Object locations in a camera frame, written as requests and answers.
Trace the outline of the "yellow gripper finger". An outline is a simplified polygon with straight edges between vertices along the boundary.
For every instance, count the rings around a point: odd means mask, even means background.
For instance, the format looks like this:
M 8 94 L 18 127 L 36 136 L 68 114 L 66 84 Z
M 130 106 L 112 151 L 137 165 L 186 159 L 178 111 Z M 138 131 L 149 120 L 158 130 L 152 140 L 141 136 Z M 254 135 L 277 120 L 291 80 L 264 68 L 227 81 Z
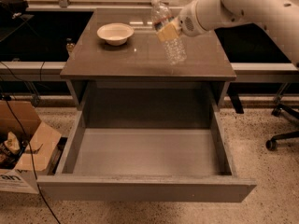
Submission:
M 166 25 L 157 24 L 156 28 L 156 35 L 161 42 L 175 40 L 179 38 L 181 28 L 175 22 L 170 22 Z

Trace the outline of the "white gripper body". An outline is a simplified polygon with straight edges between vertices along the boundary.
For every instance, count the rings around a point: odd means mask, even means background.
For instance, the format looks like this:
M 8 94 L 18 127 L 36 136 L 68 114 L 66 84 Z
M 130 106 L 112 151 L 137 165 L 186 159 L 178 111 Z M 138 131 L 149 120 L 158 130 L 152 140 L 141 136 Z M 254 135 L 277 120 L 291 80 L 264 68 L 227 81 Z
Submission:
M 183 34 L 198 36 L 208 31 L 208 9 L 204 0 L 195 0 L 185 6 L 178 14 Z

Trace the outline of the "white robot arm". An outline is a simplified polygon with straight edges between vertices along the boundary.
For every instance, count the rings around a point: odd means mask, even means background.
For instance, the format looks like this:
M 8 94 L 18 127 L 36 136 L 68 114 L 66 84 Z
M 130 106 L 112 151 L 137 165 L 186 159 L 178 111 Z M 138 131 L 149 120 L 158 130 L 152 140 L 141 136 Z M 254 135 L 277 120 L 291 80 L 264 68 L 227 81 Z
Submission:
M 151 4 L 152 23 L 162 42 L 251 22 L 292 63 L 299 63 L 299 6 L 290 0 L 194 0 L 177 16 L 161 0 L 151 0 Z

